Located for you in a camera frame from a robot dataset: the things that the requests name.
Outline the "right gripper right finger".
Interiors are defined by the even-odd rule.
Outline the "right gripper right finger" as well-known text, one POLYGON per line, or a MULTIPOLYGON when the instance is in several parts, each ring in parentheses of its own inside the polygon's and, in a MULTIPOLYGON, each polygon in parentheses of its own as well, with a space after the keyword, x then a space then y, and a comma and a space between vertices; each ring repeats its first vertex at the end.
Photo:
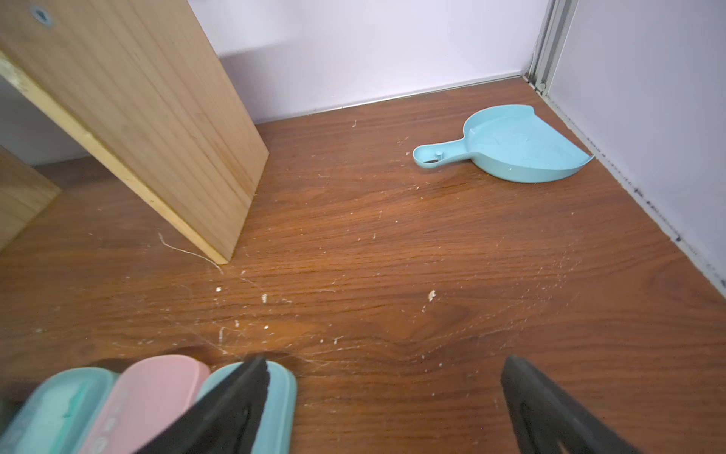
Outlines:
POLYGON ((639 452, 527 359, 508 357, 500 382, 522 453, 639 452))

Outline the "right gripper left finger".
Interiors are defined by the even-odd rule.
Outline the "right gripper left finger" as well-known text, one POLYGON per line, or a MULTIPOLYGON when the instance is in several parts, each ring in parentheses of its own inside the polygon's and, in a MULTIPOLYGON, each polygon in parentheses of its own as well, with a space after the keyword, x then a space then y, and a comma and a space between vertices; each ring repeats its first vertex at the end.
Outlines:
POLYGON ((246 361, 139 451, 250 453, 268 397, 265 358, 246 361))

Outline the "teal pencil case shelf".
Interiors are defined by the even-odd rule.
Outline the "teal pencil case shelf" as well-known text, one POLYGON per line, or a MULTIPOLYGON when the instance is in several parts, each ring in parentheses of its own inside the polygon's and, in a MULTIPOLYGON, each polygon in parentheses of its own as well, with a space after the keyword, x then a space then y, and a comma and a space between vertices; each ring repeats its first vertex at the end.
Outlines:
POLYGON ((78 453, 118 374, 98 367, 66 370, 43 382, 1 436, 3 453, 78 453))
POLYGON ((270 374, 268 396, 251 453, 289 453, 297 381, 287 368, 277 362, 267 361, 267 367, 270 374))

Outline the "pink pencil case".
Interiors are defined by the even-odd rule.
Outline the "pink pencil case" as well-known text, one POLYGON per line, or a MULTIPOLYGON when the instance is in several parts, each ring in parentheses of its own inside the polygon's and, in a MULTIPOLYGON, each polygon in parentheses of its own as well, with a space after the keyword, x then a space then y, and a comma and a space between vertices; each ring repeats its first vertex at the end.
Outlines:
POLYGON ((165 355, 123 372, 81 447, 82 453, 134 453, 195 403, 211 374, 196 359, 165 355))

